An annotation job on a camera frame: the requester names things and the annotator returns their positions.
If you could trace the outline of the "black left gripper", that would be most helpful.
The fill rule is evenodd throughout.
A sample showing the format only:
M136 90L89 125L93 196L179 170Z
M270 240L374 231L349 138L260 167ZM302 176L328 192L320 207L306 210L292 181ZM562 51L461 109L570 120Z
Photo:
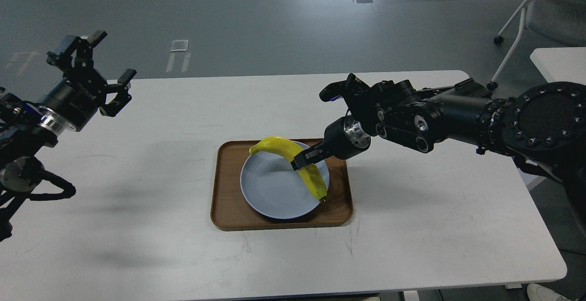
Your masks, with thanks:
M38 102L71 124L72 130L81 131L98 109L103 116L115 117L131 100L130 81L136 76L135 69L127 69L115 84L106 80L94 68L94 48L107 37L107 32L97 30L84 39L65 36L55 51L47 53L46 62L63 72L61 81ZM115 97L105 103L105 94Z

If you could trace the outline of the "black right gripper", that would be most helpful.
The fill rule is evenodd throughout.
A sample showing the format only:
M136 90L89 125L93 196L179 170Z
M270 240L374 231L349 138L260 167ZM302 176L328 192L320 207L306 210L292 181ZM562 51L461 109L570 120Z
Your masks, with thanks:
M324 140L302 150L290 164L298 171L331 156L347 160L366 151L371 142L371 136L353 116L343 116L326 127Z

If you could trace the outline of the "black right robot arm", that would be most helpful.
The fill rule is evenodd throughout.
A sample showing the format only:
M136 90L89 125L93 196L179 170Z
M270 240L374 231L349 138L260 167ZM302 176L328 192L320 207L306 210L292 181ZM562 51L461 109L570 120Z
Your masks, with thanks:
M346 160L366 151L371 138L429 153L445 139L512 157L522 172L562 184L573 215L585 229L586 88L553 82L518 97L496 99L496 84L469 78L454 86L415 90L409 80L369 86L355 74L326 86L320 100L339 98L346 115L328 125L324 139L301 151L293 170L329 157Z

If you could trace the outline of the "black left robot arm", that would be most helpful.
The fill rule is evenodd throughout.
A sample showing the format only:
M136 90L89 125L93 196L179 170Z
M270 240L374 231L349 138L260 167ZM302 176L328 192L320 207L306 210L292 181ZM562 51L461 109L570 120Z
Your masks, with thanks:
M40 101L20 99L1 89L0 115L0 238L12 236L11 218L27 200L69 199L76 188L46 170L36 153L55 147L65 130L79 132L97 113L115 117L132 99L130 81L136 70L126 70L109 84L94 67L93 51L107 33L82 38L67 36L47 63L59 68L61 80Z

